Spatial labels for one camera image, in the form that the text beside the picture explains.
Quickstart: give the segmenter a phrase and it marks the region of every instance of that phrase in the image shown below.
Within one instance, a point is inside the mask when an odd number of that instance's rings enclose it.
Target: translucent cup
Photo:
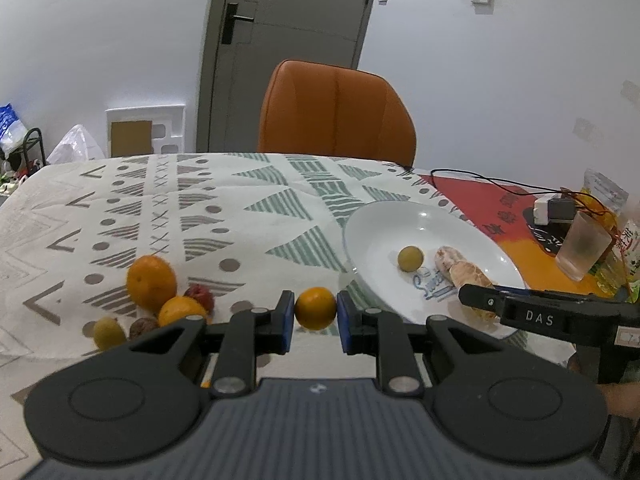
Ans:
[[[556,265],[574,282],[579,282],[610,243],[611,235],[606,229],[579,211],[558,251]]]

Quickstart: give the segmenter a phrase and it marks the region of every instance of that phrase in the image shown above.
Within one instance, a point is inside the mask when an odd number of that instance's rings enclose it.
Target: plastic bag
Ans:
[[[47,157],[48,164],[99,160],[104,153],[82,124],[71,128]]]
[[[11,104],[0,107],[0,148],[4,158],[20,148],[27,134],[27,128],[20,122]]]

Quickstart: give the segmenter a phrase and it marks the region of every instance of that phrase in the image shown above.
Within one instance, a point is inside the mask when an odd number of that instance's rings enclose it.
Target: cardboard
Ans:
[[[111,123],[110,156],[150,155],[151,121],[121,121]]]

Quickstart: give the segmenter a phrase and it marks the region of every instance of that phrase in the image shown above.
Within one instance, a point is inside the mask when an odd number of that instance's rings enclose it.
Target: orange leather chair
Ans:
[[[285,60],[271,75],[260,115],[261,153],[389,160],[411,166],[415,129],[381,77]]]

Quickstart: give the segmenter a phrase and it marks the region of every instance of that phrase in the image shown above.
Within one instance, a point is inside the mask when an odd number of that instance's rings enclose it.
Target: door handle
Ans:
[[[223,45],[231,44],[231,41],[234,38],[234,25],[236,24],[236,21],[254,22],[253,18],[249,18],[248,16],[238,16],[236,12],[238,12],[238,4],[226,4],[225,23],[222,27],[222,38],[220,39],[220,43]]]

